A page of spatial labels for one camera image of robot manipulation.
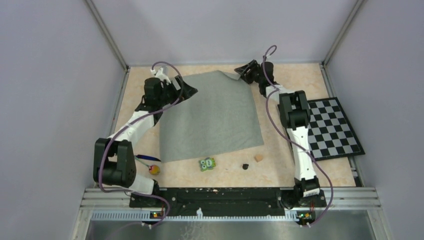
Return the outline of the grey-green cloth napkin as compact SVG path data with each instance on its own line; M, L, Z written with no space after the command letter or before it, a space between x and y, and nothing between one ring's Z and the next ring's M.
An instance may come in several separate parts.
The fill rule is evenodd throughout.
M183 80L198 92L162 114L158 122L162 162L263 145L251 87L237 74L215 70L186 75Z

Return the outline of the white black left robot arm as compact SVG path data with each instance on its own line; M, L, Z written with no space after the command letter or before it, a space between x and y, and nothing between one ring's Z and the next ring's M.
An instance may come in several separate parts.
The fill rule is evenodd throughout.
M180 75L173 80L150 77L144 82L144 95L131 118L114 134L99 138L94 145L93 180L103 189L117 186L118 191L137 192L149 207L160 202L155 180L137 173L134 148L161 118L163 112L194 96L198 90Z

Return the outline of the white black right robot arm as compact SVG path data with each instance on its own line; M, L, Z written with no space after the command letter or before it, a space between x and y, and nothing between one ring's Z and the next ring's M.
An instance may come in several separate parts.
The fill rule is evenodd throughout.
M310 107L303 90L289 90L274 80L274 64L256 60L234 69L247 84L257 83L259 93L277 102L279 119L291 145L295 165L293 200L307 206L320 193L320 183L313 167L309 144Z

